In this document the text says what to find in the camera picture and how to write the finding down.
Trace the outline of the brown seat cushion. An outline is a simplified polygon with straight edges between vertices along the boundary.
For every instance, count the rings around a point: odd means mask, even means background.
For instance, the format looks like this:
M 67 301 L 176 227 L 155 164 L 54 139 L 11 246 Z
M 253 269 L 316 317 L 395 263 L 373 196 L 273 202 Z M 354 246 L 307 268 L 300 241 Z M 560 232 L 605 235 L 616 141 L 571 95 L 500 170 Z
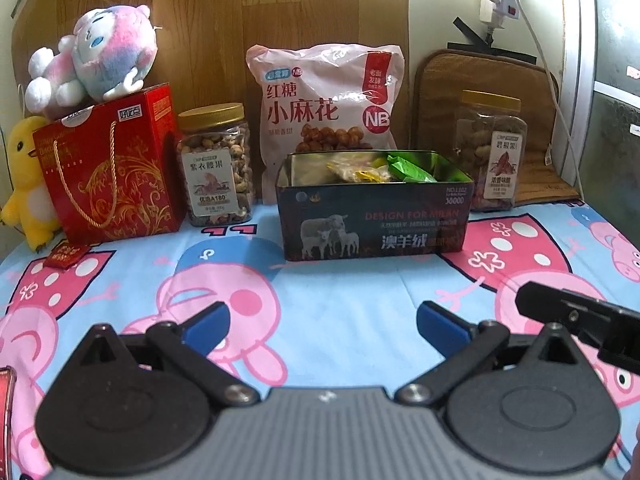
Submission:
M 546 161 L 556 123 L 559 86 L 538 66 L 504 56 L 439 50 L 419 65 L 414 80 L 410 146 L 435 151 L 484 186 L 491 135 L 521 133 L 518 205 L 568 202 L 579 193 Z

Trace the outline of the cashew jar gold lid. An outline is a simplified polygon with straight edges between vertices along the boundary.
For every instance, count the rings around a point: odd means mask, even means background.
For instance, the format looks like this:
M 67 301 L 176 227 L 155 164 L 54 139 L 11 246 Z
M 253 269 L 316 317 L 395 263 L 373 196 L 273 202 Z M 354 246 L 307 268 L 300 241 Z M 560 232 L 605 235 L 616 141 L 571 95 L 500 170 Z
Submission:
M 241 103 L 178 115 L 177 158 L 194 226 L 232 226 L 250 220 L 254 205 L 250 128 Z

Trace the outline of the peppa pig bed sheet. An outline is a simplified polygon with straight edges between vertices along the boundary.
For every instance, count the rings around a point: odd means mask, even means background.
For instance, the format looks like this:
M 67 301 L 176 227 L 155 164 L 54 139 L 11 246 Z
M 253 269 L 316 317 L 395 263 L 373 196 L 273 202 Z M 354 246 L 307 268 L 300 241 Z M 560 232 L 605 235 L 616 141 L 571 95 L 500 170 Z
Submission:
M 13 474 L 49 472 L 35 412 L 93 324 L 139 333 L 222 301 L 230 330 L 210 357 L 256 389 L 394 390 L 439 359 L 416 330 L 421 302 L 532 334 L 537 324 L 514 304 L 530 281 L 637 309 L 639 252 L 584 204 L 473 214 L 462 251 L 448 255 L 288 262 L 272 207 L 242 226 L 99 244 L 65 270 L 21 246 L 1 265 L 1 362 L 16 374 Z

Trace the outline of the wooden headboard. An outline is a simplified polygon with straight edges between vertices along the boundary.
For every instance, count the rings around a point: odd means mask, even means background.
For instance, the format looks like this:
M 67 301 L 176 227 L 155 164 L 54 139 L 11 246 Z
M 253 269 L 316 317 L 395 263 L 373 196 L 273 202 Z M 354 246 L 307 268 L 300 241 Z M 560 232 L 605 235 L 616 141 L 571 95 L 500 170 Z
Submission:
M 150 8 L 158 55 L 148 81 L 170 85 L 176 110 L 241 102 L 252 127 L 260 90 L 245 63 L 251 46 L 409 44 L 409 0 L 1 0 L 7 122 L 21 115 L 17 89 L 32 52 L 54 47 L 86 11 L 117 3 Z

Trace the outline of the pink blue plush toy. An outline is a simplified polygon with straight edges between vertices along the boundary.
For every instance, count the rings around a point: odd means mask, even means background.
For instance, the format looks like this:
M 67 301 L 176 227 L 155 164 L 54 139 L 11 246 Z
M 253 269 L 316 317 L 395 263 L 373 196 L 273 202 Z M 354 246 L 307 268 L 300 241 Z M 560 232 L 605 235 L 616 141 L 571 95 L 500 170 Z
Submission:
M 158 51 L 150 16 L 145 4 L 86 12 L 56 50 L 42 47 L 30 57 L 26 108 L 58 120 L 141 90 Z

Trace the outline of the green pea packet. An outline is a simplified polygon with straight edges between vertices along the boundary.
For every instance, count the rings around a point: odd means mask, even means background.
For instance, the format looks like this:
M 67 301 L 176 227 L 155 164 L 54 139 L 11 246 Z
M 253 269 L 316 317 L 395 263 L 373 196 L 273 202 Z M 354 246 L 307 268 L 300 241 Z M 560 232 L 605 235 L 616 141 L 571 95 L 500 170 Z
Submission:
M 406 183 L 435 183 L 436 179 L 423 168 L 398 155 L 387 156 L 387 167 L 390 174 L 401 182 Z

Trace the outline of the pink long snack box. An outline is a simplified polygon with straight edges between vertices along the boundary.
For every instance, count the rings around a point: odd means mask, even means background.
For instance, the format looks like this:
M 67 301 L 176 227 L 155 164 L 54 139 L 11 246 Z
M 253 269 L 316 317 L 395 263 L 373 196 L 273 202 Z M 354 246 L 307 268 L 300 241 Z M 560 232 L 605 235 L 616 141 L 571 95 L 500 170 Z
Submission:
M 16 374 L 13 367 L 0 370 L 0 480 L 12 479 L 11 422 Z

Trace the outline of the pecan jar gold lid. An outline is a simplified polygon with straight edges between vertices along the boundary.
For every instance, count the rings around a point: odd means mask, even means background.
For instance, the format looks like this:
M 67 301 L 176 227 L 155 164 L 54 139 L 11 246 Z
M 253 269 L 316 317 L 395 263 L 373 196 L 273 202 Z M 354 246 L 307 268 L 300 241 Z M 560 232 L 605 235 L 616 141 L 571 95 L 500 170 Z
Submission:
M 527 138 L 520 113 L 521 101 L 510 96 L 474 90 L 461 93 L 454 154 L 474 180 L 475 211 L 509 210 L 515 204 Z

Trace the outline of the dark metal tin box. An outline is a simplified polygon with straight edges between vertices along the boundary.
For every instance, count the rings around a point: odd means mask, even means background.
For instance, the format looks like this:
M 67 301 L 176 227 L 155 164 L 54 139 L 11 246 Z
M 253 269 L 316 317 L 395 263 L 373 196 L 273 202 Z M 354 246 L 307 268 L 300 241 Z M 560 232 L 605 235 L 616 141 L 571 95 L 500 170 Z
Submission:
M 338 154 L 405 157 L 435 183 L 345 183 L 326 163 Z M 461 249 L 473 180 L 430 151 L 295 153 L 278 171 L 276 196 L 290 261 L 426 255 Z

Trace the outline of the pink fried dough snack bag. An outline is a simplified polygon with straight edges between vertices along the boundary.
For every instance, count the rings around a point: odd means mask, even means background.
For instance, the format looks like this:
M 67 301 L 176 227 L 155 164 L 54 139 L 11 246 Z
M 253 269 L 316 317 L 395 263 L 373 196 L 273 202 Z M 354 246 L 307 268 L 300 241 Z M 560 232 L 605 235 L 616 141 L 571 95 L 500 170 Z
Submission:
M 262 200 L 276 199 L 286 156 L 394 148 L 392 111 L 404 80 L 401 48 L 317 44 L 302 50 L 254 46 L 246 64 L 262 89 Z

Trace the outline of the red gift bag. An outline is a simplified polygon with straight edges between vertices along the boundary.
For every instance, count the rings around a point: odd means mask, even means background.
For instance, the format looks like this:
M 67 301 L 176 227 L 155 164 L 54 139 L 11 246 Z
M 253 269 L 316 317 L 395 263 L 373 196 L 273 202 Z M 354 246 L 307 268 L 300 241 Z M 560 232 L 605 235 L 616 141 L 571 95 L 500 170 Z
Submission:
M 186 215 L 168 84 L 86 107 L 34 134 L 68 241 L 91 245 L 176 232 Z

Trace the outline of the small red envelope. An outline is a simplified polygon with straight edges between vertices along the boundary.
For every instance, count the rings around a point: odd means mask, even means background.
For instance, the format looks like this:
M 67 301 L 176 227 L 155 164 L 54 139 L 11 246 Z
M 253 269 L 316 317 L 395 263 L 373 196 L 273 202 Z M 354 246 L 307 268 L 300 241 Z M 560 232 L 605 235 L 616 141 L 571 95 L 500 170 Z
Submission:
M 68 270 L 80 263 L 90 249 L 88 245 L 75 245 L 70 244 L 68 240 L 61 240 L 44 259 L 43 265 L 51 269 Z

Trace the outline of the yellow peanut packet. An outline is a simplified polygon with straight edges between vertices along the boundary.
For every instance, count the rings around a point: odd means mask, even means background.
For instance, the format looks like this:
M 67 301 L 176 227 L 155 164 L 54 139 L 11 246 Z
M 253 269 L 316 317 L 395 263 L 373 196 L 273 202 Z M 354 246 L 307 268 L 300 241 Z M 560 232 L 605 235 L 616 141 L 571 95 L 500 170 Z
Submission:
M 338 154 L 326 163 L 331 174 L 345 183 L 390 183 L 396 178 L 385 157 Z

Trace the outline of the yellow duck plush toy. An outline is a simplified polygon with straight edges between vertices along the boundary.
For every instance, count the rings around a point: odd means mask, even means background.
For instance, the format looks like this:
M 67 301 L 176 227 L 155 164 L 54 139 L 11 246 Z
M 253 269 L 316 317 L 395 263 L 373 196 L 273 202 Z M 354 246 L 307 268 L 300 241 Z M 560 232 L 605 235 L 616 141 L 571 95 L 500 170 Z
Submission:
M 27 245 L 34 252 L 40 252 L 62 229 L 44 182 L 34 141 L 34 133 L 48 123 L 42 116 L 22 119 L 11 131 L 6 144 L 14 189 L 1 208 L 1 222 L 7 226 L 20 226 Z

